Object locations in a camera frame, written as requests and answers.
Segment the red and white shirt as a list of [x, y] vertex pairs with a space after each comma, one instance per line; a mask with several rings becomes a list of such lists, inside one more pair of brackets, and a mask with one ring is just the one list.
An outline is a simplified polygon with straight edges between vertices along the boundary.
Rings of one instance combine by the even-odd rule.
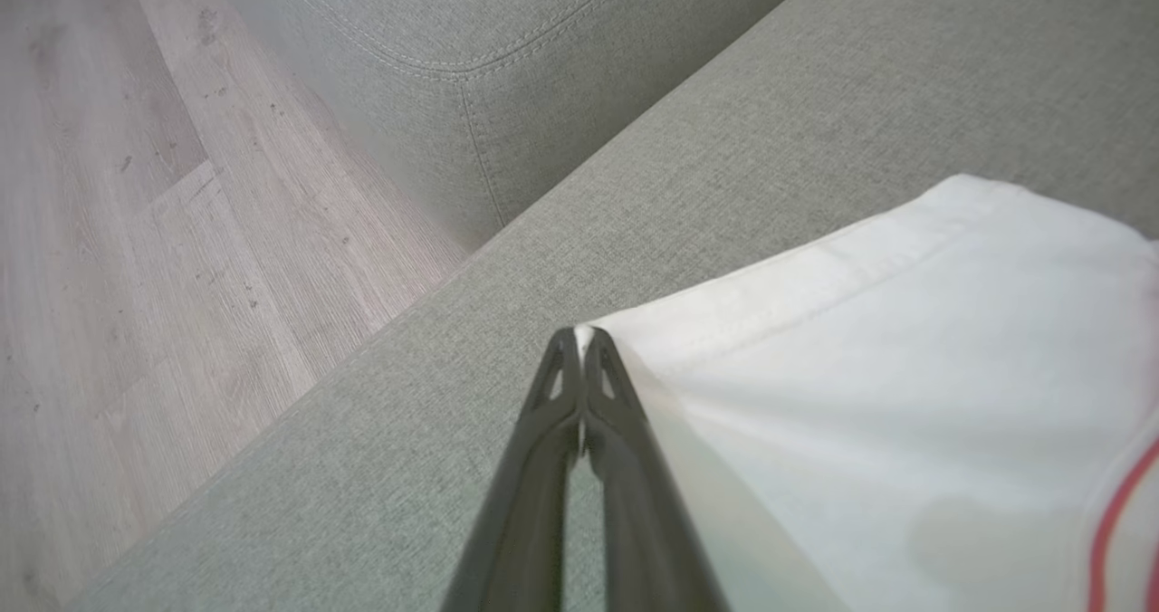
[[997, 180], [593, 321], [732, 612], [1159, 612], [1159, 241]]

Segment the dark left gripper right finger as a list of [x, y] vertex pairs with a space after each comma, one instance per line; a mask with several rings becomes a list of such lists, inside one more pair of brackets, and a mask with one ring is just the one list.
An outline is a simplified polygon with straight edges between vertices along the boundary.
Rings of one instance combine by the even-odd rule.
[[585, 450], [603, 485], [608, 612], [729, 612], [614, 340], [584, 349]]

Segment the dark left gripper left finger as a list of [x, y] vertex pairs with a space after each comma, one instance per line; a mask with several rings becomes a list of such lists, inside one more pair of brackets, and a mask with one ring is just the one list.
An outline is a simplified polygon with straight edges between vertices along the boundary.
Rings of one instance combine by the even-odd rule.
[[582, 363], [555, 332], [464, 546], [440, 612], [561, 612], [569, 473], [580, 456]]

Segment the grey stitched sofa cushion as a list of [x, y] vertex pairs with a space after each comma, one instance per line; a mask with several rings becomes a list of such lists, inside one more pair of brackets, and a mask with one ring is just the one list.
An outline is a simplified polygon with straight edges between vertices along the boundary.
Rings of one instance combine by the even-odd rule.
[[227, 0], [474, 252], [783, 0]]

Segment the grey fabric sofa seat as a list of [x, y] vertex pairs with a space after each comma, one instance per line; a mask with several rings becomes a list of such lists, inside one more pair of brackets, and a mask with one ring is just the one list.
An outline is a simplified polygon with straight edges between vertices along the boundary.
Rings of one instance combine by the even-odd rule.
[[291, 406], [73, 612], [436, 612], [547, 340], [960, 172], [1159, 235], [1159, 0], [786, 0]]

